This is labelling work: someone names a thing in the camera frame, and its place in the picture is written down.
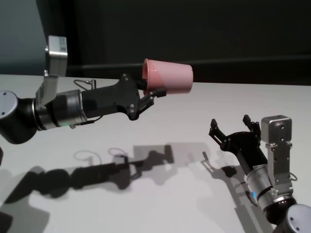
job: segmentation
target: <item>pink cup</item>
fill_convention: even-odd
[[[164,87],[167,94],[188,93],[193,71],[189,65],[145,59],[142,78],[147,80],[147,91]]]

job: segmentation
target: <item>table surface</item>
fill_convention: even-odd
[[[42,79],[0,75],[0,87],[33,98]],[[58,91],[77,89],[72,81],[61,78]],[[137,121],[112,114],[21,145],[0,137],[0,212],[13,217],[10,233],[271,232],[237,159],[209,137],[210,121],[231,134],[247,130],[244,114],[291,117],[294,195],[311,206],[310,99],[308,86],[194,83],[189,94],[155,99]],[[69,183],[70,175],[78,178]],[[55,186],[62,188],[49,192]]]

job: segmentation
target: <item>silver bracket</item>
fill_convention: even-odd
[[[57,94],[59,76],[66,75],[67,68],[67,40],[63,36],[49,36],[46,52],[46,70],[43,83],[36,93],[36,109],[44,108]]]
[[[275,196],[292,194],[290,174],[290,149],[292,144],[292,119],[270,116],[261,120],[261,139],[268,149],[268,175]]]

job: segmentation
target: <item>gray wall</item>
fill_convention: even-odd
[[[46,45],[35,0],[1,0],[0,74],[43,74]]]

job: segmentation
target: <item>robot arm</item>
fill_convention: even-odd
[[[67,67],[65,37],[49,36],[46,47],[46,70],[36,98],[19,99],[13,92],[0,91],[0,134],[12,144],[20,144],[33,137],[37,130],[94,123],[88,118],[112,113],[125,113],[130,120],[154,104],[155,97],[166,96],[166,89],[147,91],[147,81],[134,81],[128,74],[112,86],[97,88],[96,81],[86,81],[91,90],[72,90],[57,93],[60,76]],[[140,98],[138,90],[144,90]]]
[[[297,204],[293,197],[290,173],[290,149],[292,144],[292,120],[286,116],[265,117],[252,122],[248,115],[243,118],[250,132],[237,132],[225,136],[215,119],[209,135],[221,150],[236,155],[247,183],[267,220],[277,225],[274,233],[309,232],[311,208]],[[268,159],[259,148],[266,143]]]

